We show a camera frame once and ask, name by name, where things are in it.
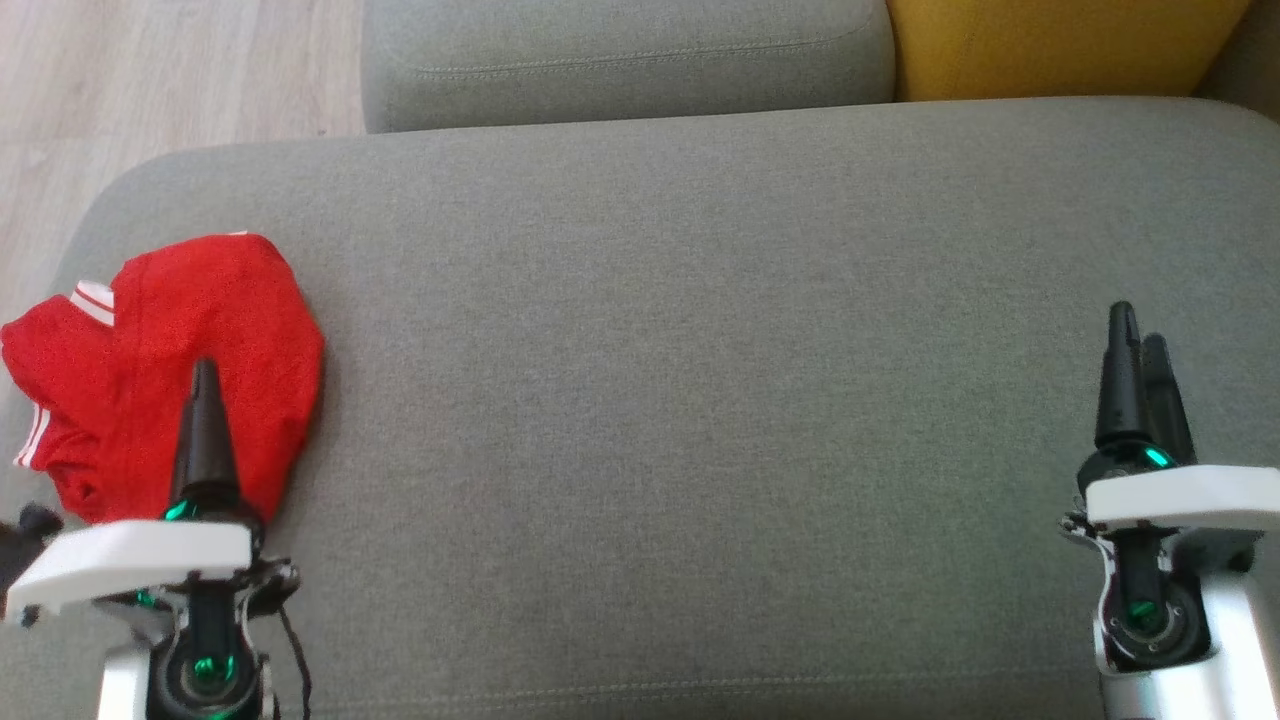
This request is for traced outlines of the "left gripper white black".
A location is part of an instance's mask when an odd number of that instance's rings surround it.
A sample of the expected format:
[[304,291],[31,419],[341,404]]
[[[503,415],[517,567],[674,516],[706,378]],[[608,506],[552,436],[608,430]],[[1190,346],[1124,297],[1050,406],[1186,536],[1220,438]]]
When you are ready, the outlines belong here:
[[5,621],[29,626],[42,611],[91,601],[142,606],[142,593],[198,582],[246,594],[252,618],[271,614],[301,574],[288,559],[264,556],[264,537],[241,496],[218,365],[201,357],[182,411],[169,510],[157,520],[64,527],[8,591]]

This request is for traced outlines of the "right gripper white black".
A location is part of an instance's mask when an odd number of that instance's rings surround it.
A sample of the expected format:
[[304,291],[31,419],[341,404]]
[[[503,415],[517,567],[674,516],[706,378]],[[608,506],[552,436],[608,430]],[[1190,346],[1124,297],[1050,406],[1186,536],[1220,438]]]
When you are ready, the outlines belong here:
[[[1164,451],[1117,445],[1152,438]],[[1062,518],[1069,537],[1102,541],[1116,555],[1124,533],[1142,530],[1160,537],[1171,569],[1184,573],[1248,571],[1254,546],[1280,537],[1280,469],[1197,464],[1167,342],[1148,334],[1142,343],[1128,301],[1108,310],[1094,447]]]

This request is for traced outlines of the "red Bulls 23 jersey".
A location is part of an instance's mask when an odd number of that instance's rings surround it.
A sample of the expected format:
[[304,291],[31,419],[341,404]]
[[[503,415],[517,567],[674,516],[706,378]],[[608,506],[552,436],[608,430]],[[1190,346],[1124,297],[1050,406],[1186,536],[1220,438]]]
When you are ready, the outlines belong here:
[[159,518],[195,365],[218,365],[241,492],[270,521],[317,406],[323,333],[261,234],[210,234],[79,281],[0,325],[0,359],[31,401],[14,464],[49,475],[90,524]]

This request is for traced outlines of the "grey sofa back cushion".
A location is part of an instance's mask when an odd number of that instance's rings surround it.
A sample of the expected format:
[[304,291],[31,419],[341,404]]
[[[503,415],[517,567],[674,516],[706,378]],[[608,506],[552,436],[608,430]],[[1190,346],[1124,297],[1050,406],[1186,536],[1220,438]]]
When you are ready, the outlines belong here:
[[1280,124],[1280,0],[1251,0],[1196,95]]
[[887,102],[886,0],[367,0],[370,133]]

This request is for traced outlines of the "yellow sofa cushion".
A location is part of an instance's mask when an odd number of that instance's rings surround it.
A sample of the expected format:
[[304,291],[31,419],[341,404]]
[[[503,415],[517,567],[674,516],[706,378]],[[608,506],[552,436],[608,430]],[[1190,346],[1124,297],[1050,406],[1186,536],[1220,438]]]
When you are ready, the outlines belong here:
[[886,0],[897,96],[1188,96],[1251,3]]

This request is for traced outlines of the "grey sofa seat cushion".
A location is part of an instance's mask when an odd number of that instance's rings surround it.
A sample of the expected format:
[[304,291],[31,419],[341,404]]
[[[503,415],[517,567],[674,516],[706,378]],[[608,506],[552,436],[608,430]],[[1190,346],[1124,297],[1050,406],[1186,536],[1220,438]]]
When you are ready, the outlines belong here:
[[257,231],[326,338],[314,720],[1102,720],[1108,306],[1280,465],[1280,124],[1041,97],[180,152],[29,301]]

